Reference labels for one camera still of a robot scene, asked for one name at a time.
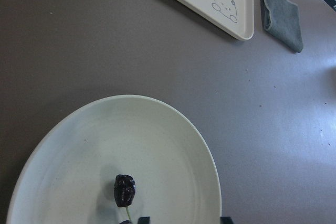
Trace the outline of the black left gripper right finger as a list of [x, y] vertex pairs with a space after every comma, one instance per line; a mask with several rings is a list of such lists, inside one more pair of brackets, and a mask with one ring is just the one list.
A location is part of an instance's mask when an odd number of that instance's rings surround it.
[[220, 217], [221, 224], [234, 224], [233, 220], [229, 216], [221, 216]]

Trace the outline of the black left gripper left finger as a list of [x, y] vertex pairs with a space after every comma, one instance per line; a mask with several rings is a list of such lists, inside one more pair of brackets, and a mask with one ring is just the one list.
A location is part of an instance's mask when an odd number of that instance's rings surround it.
[[139, 217], [138, 224], [150, 224], [150, 216]]

